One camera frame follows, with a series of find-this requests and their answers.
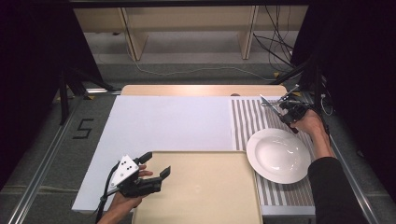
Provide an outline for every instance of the striped cloth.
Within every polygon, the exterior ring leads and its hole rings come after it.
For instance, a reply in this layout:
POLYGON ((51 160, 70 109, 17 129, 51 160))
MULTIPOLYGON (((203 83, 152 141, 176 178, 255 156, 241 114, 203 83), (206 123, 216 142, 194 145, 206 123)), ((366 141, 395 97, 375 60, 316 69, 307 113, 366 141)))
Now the striped cloth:
MULTIPOLYGON (((266 128, 277 128, 292 133, 268 106, 261 106, 256 99, 231 100, 233 137, 236 150, 246 150, 248 139, 255 132, 266 128)), ((313 158, 313 145, 306 133, 296 134, 307 146, 313 158)), ((294 184, 277 184, 256 174, 261 205, 314 206, 311 186, 306 176, 294 184)))

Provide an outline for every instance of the black fabric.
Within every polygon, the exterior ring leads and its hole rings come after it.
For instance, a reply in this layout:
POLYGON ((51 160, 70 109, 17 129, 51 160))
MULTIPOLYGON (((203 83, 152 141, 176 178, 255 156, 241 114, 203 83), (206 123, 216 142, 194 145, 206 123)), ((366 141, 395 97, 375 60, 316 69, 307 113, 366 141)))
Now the black fabric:
POLYGON ((317 223, 368 223, 336 158, 320 158, 308 168, 317 223))

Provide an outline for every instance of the plate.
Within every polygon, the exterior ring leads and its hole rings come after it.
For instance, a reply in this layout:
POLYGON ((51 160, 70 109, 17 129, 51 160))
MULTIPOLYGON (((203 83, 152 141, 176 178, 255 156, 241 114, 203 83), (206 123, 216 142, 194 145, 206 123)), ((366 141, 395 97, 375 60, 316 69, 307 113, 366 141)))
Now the plate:
POLYGON ((264 129, 247 141, 247 158, 262 177, 279 184, 303 179, 311 164, 305 144, 292 133, 280 129, 264 129))

